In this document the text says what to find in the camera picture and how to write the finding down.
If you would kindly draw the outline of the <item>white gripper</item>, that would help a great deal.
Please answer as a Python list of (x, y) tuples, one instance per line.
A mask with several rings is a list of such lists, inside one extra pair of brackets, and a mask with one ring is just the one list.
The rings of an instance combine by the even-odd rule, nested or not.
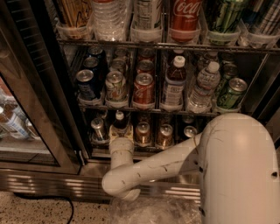
[(121, 165), (131, 165), (133, 163), (134, 139), (133, 126), (128, 125), (126, 137), (118, 137), (114, 125), (109, 127), (109, 152), (111, 156), (111, 168), (115, 169)]

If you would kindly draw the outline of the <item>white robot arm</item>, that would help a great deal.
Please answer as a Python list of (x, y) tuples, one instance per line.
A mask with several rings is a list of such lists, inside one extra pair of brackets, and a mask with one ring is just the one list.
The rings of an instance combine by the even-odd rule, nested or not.
[(109, 195), (135, 200), (143, 182), (185, 173), (188, 156), (197, 150), (203, 224), (280, 224), (276, 149), (270, 133), (251, 116), (219, 115), (194, 138), (138, 163), (123, 137), (109, 150), (111, 170), (102, 179)]

